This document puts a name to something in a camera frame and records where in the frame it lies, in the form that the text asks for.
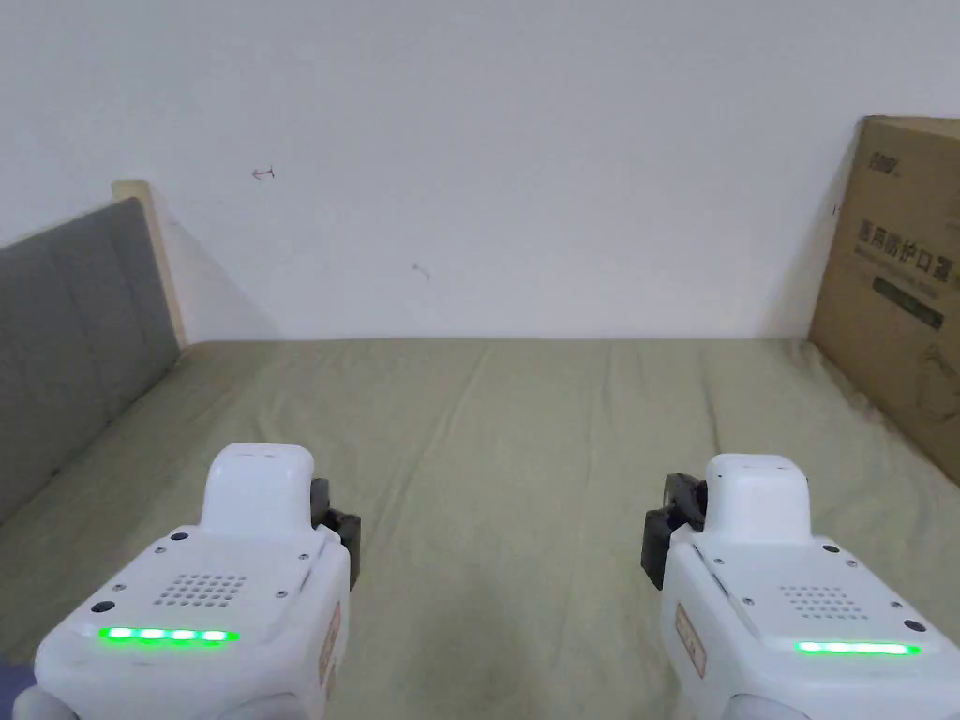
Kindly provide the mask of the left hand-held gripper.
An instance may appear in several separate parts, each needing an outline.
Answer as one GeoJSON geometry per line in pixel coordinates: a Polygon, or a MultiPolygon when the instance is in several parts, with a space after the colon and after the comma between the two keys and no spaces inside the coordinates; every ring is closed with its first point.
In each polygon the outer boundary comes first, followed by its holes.
{"type": "Polygon", "coordinates": [[[290,444],[217,454],[195,525],[73,610],[35,655],[36,719],[321,719],[347,648],[361,520],[290,444]]]}

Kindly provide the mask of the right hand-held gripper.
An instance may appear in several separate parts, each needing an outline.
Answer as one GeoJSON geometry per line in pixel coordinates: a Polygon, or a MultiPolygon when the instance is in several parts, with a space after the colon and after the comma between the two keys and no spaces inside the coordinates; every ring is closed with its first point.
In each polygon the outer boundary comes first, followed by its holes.
{"type": "Polygon", "coordinates": [[[791,459],[721,454],[666,477],[640,564],[659,591],[677,719],[955,719],[959,651],[812,531],[791,459]]]}

